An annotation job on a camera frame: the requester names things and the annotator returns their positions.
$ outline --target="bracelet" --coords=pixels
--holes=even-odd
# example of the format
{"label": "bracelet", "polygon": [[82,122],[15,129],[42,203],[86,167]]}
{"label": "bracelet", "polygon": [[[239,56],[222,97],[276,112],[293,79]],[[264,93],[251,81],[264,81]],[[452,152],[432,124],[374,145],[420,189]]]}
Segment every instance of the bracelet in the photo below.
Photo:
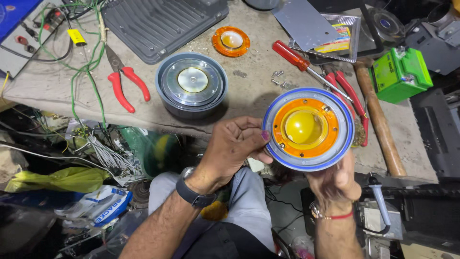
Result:
{"label": "bracelet", "polygon": [[314,205],[311,208],[311,214],[313,215],[314,218],[323,218],[323,219],[344,219],[348,218],[353,215],[353,209],[351,209],[351,212],[346,214],[346,215],[340,215],[340,216],[324,216],[321,214],[321,212],[318,210],[318,208]]}

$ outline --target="green battery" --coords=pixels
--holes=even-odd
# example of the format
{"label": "green battery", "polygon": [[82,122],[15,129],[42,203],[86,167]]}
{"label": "green battery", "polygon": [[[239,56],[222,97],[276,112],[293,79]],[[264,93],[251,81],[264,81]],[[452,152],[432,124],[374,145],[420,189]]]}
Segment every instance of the green battery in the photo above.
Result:
{"label": "green battery", "polygon": [[399,103],[433,86],[422,53],[392,48],[369,69],[377,97]]}

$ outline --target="orange gasket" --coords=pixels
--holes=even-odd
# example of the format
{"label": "orange gasket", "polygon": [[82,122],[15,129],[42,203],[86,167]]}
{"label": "orange gasket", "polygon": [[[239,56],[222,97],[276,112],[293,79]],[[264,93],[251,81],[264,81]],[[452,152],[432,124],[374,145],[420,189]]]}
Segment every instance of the orange gasket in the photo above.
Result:
{"label": "orange gasket", "polygon": [[[226,31],[234,31],[241,35],[241,38],[243,38],[243,44],[241,44],[241,46],[236,49],[230,49],[224,46],[220,37]],[[216,50],[222,55],[229,57],[239,57],[247,52],[247,50],[251,46],[251,42],[249,41],[249,37],[242,30],[235,27],[226,26],[216,30],[216,32],[213,35],[213,45],[214,48],[216,48]]]}
{"label": "orange gasket", "polygon": [[[326,105],[316,99],[296,99],[285,104],[278,113],[275,115],[273,121],[272,129],[275,141],[278,145],[284,145],[283,150],[295,157],[299,158],[313,158],[324,154],[329,150],[337,140],[339,135],[339,122],[335,113],[333,111],[325,111]],[[286,118],[293,112],[299,110],[308,110],[315,115],[317,115],[321,120],[323,126],[323,131],[326,131],[326,134],[322,134],[320,137],[319,143],[316,143],[313,147],[311,145],[299,145],[292,140],[290,140],[285,132],[285,125],[283,122],[286,121]]]}

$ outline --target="red pliers handle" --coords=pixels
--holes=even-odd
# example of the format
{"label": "red pliers handle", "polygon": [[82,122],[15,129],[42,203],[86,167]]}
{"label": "red pliers handle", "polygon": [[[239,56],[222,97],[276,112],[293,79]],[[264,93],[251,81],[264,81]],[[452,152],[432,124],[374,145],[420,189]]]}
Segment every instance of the red pliers handle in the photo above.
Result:
{"label": "red pliers handle", "polygon": [[[144,95],[144,100],[145,101],[150,101],[150,92],[147,86],[145,85],[144,81],[140,79],[135,73],[134,69],[129,66],[124,66],[121,69],[121,72],[129,78],[131,81],[133,81],[139,88],[142,90],[142,94]],[[110,74],[107,79],[112,82],[112,87],[114,89],[115,97],[117,100],[120,102],[120,104],[128,111],[128,112],[135,112],[136,110],[134,107],[126,100],[123,90],[121,89],[121,77],[119,72],[113,72]]]}
{"label": "red pliers handle", "polygon": [[356,112],[358,113],[361,119],[361,123],[364,128],[364,132],[366,132],[366,138],[364,139],[364,142],[361,145],[362,147],[365,147],[368,145],[369,118],[366,116],[366,112],[364,108],[362,107],[361,102],[359,101],[355,90],[353,89],[353,87],[351,87],[351,85],[345,79],[343,72],[337,71],[335,79],[339,82],[339,84],[342,86],[342,88],[345,90],[348,96],[353,100],[353,106],[355,107]]}
{"label": "red pliers handle", "polygon": [[[331,83],[332,85],[334,85],[335,87],[337,87],[337,81],[335,80],[335,75],[334,73],[329,73],[327,76],[324,77],[329,83]],[[331,92],[333,94],[335,94],[337,97],[339,97],[340,99],[342,99],[342,101],[347,105],[348,109],[350,110],[351,114],[353,115],[353,120],[355,119],[355,110],[353,109],[353,107],[351,107],[351,105],[345,100],[345,98],[339,94],[336,90],[332,89],[331,88]]]}

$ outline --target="red-handled pliers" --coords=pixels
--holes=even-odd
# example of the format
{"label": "red-handled pliers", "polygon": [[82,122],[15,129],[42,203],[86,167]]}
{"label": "red-handled pliers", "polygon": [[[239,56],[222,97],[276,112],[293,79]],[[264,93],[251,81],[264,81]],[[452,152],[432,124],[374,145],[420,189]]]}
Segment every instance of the red-handled pliers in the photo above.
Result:
{"label": "red-handled pliers", "polygon": [[[366,138],[364,139],[364,143],[361,144],[362,147],[365,147],[368,145],[368,128],[369,128],[369,118],[366,116],[366,111],[361,105],[361,102],[358,99],[358,96],[356,95],[355,90],[351,85],[348,83],[348,81],[345,79],[345,76],[342,71],[337,71],[333,67],[329,65],[323,66],[324,71],[326,72],[325,79],[329,81],[329,83],[333,84],[336,86],[336,81],[339,82],[339,84],[342,86],[342,88],[345,90],[345,92],[348,94],[348,96],[353,100],[353,106],[356,109],[357,114],[359,115],[361,119],[361,124],[362,127],[364,128],[364,132],[366,132]],[[350,107],[348,102],[344,100],[344,98],[339,94],[339,93],[334,93],[336,96],[340,97],[344,103],[347,104],[348,108],[350,109],[351,113],[353,114],[353,118],[355,117],[355,114],[353,112],[353,109]]]}
{"label": "red-handled pliers", "polygon": [[105,53],[107,54],[107,58],[109,59],[110,65],[114,71],[107,77],[107,79],[112,82],[115,97],[128,112],[133,113],[136,110],[128,102],[128,100],[126,100],[125,96],[123,95],[123,90],[121,89],[120,71],[137,86],[139,86],[139,88],[141,88],[145,101],[150,101],[149,89],[145,85],[144,81],[142,81],[142,79],[140,79],[140,77],[134,73],[134,69],[129,66],[124,66],[118,55],[108,45],[105,45]]}

